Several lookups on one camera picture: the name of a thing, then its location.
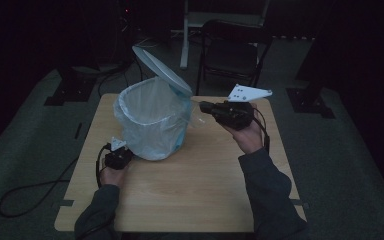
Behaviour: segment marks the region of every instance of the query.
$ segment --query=dark background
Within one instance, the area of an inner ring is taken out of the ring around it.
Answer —
[[[190,10],[243,13],[261,4],[191,2]],[[0,134],[50,70],[129,60],[138,28],[169,42],[183,8],[169,0],[0,0]],[[340,94],[384,177],[384,1],[272,1],[265,24],[275,36],[316,38],[297,78]]]

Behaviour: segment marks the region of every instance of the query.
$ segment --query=white lid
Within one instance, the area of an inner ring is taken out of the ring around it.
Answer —
[[[271,90],[264,90],[236,84],[232,92],[227,97],[229,102],[249,102],[255,99],[271,96]]]
[[[160,60],[152,56],[149,52],[145,51],[140,47],[132,47],[136,56],[145,63],[154,73],[156,73],[160,78],[164,79],[168,84],[170,84],[175,89],[179,90],[187,97],[192,96],[191,87],[176,73],[174,73],[170,68],[168,68]]]

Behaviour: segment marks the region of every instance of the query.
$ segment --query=chair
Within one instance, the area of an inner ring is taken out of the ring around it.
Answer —
[[[273,41],[265,27],[215,19],[202,26],[201,34],[197,96],[201,75],[206,81],[206,74],[248,80],[249,86],[257,86],[263,59]]]

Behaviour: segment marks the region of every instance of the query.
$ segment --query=trash can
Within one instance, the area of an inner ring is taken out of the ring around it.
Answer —
[[[192,90],[149,52],[139,47],[133,51],[157,76],[123,90],[114,102],[114,114],[123,126],[123,140],[135,155],[162,160],[183,144]]]

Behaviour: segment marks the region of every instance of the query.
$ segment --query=gray sleeve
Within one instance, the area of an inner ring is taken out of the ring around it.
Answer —
[[[91,204],[76,221],[76,239],[120,239],[114,229],[115,210],[120,197],[120,189],[115,185],[103,185],[98,189]]]
[[[291,180],[262,148],[239,157],[257,239],[308,239],[307,222],[289,199]]]

